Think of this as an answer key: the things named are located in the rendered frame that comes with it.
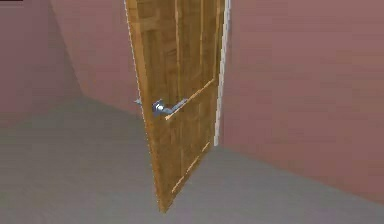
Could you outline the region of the brown wooden room door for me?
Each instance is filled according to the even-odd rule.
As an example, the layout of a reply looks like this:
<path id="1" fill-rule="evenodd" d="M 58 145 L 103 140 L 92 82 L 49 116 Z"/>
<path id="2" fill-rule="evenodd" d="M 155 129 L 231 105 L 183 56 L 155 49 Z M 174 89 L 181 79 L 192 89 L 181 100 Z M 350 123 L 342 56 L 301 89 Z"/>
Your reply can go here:
<path id="1" fill-rule="evenodd" d="M 225 0 L 125 0 L 158 208 L 172 205 L 213 147 Z M 188 101 L 154 117 L 151 104 Z"/>

